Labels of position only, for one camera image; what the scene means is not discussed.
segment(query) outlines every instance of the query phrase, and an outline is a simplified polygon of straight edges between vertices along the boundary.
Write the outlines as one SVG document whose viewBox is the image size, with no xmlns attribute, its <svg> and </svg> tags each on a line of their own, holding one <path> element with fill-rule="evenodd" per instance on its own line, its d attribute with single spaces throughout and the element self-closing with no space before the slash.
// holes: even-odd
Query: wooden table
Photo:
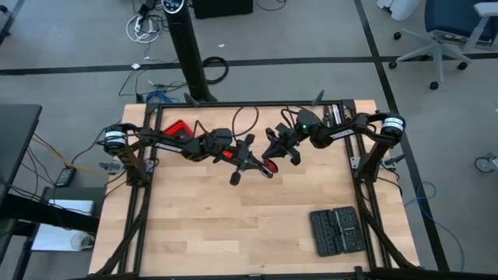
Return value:
<svg viewBox="0 0 498 280">
<path fill-rule="evenodd" d="M 162 129 L 178 119 L 192 127 L 199 119 L 208 131 L 230 128 L 236 109 L 168 108 L 163 113 Z M 281 109 L 259 107 L 259 121 L 251 131 L 256 135 L 251 146 L 255 155 L 260 156 L 268 147 L 265 129 L 283 121 Z M 322 106 L 310 109 L 322 116 Z M 356 101 L 356 109 L 373 114 L 375 102 Z M 144 111 L 145 105 L 127 105 L 123 122 L 142 126 Z M 243 109 L 237 117 L 236 133 L 251 126 L 254 117 L 254 109 Z M 365 137 L 367 151 L 372 144 Z M 344 140 L 322 150 L 305 141 L 298 150 L 302 157 L 299 166 L 293 166 L 288 158 L 276 159 L 280 172 L 273 179 L 264 178 L 258 171 L 247 171 L 237 187 L 229 184 L 235 168 L 228 163 L 213 164 L 210 159 L 193 163 L 159 150 L 140 275 L 331 273 L 353 271 L 355 266 L 368 271 L 365 252 L 319 257 L 309 223 L 311 211 L 356 207 Z M 379 176 L 395 180 L 386 170 Z M 418 264 L 398 189 L 381 180 L 374 186 L 386 234 L 409 261 Z M 102 267 L 121 241 L 130 193 L 131 187 L 123 186 L 106 199 L 90 272 Z M 377 263 L 381 264 L 373 232 L 372 240 Z M 128 271 L 132 269 L 134 244 L 130 251 Z"/>
</svg>

